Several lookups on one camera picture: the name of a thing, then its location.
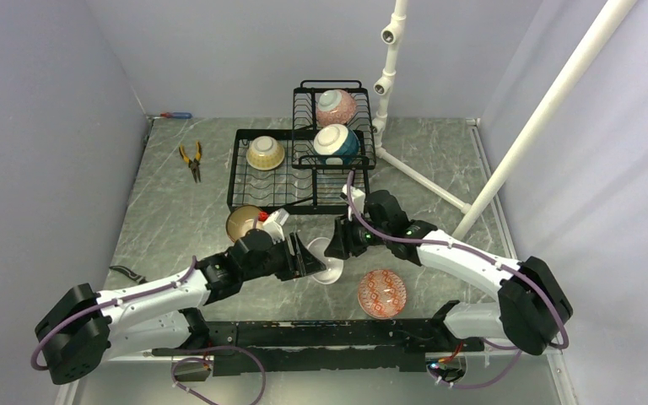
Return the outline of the black wire dish rack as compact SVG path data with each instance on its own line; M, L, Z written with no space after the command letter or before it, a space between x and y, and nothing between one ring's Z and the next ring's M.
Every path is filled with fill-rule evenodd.
M316 103L332 89L354 98L354 116L347 127L359 140L354 155L325 156L315 150L321 125ZM231 154L226 203L230 210L253 205L271 213L286 208L293 215L341 215L346 204L340 197L350 170L354 186L370 189L369 173L376 166L374 135L367 88L355 79L303 80L293 90L293 121L288 129L240 129ZM246 161L247 149L260 136L269 136L284 147L283 163L273 170L257 170Z

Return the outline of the teal white bowl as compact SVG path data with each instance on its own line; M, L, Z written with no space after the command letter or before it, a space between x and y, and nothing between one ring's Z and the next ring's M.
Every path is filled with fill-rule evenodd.
M313 148L325 165L349 165L359 156L360 142L354 130L331 124L316 134Z

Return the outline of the yellow sun pattern bowl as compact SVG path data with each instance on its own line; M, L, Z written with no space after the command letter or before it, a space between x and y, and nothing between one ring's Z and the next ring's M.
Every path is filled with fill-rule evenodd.
M261 171L274 170L284 159L284 146L275 138L260 136L250 141L246 161L252 168Z

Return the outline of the pink floral bowl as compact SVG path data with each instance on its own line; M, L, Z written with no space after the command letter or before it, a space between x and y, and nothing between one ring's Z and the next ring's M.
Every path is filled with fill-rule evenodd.
M348 124L356 113L356 101L343 89L330 89L316 102L316 120L321 127Z

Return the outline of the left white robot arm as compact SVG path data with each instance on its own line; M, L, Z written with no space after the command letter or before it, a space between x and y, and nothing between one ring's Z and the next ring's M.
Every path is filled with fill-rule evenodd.
M251 230L223 252L192 258L173 276L98 292L82 283L35 327L38 343L30 365L63 385L123 354L152 348L198 354L210 342L202 307L239 293L257 278L289 281L325 268L296 233L275 240L264 230Z

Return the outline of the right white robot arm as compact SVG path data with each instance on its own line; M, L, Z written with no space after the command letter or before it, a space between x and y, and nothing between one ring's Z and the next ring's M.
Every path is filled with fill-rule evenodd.
M384 246L400 260L441 270L493 298L488 304L444 305L430 330L436 347L451 350L462 339L494 338L540 355L569 346L564 325L573 309L544 260L520 261L470 246L433 224L410 219L386 190L365 194L343 186L340 197L348 211L335 222L327 257L347 260Z

